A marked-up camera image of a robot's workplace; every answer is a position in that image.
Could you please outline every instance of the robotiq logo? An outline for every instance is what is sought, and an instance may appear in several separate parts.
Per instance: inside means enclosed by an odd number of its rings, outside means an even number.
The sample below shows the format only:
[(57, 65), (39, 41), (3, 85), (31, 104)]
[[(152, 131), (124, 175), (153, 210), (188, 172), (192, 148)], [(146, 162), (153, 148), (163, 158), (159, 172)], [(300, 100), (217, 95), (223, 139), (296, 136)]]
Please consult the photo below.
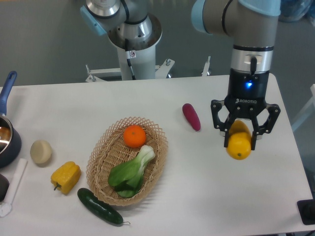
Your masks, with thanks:
[(244, 102), (244, 103), (254, 103), (254, 104), (257, 103), (256, 100), (246, 100), (246, 99), (238, 99), (238, 98), (236, 98), (235, 104), (236, 104), (236, 103), (240, 103), (240, 102)]

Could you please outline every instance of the bok choy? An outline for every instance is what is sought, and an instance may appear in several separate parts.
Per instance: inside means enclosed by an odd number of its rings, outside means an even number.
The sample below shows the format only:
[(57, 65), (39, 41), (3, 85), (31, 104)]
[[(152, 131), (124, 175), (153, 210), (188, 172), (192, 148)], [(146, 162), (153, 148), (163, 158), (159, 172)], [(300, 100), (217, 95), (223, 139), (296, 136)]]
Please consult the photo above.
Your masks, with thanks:
[(124, 198), (133, 197), (141, 189), (145, 168), (155, 156), (151, 146), (142, 146), (134, 159), (111, 169), (108, 184), (120, 196)]

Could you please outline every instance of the yellow bell pepper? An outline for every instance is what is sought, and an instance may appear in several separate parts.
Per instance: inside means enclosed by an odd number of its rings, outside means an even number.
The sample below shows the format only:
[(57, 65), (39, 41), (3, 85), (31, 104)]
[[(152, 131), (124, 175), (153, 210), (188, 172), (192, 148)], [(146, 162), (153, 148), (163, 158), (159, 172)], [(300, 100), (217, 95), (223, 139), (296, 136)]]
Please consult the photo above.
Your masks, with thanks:
[(51, 183), (55, 189), (67, 195), (81, 176), (81, 170), (73, 161), (68, 161), (51, 175)]

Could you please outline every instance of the orange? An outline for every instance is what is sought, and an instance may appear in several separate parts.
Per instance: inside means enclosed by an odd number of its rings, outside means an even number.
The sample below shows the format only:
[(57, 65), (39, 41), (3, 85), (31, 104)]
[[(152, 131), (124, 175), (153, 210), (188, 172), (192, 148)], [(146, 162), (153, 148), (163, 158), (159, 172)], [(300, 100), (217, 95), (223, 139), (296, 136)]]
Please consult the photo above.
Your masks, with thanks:
[(252, 151), (251, 136), (247, 132), (238, 132), (228, 139), (226, 152), (236, 160), (244, 160)]
[(131, 148), (138, 148), (146, 142), (146, 132), (139, 125), (128, 126), (124, 131), (124, 142)]

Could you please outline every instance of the blue light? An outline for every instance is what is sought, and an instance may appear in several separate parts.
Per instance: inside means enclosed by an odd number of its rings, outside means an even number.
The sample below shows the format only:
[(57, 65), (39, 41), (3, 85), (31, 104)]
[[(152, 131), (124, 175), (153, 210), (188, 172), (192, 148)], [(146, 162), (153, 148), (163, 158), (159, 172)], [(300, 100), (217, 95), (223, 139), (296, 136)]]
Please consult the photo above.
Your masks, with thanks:
[(252, 82), (251, 81), (246, 82), (245, 86), (246, 86), (247, 89), (250, 89), (251, 86), (252, 86)]

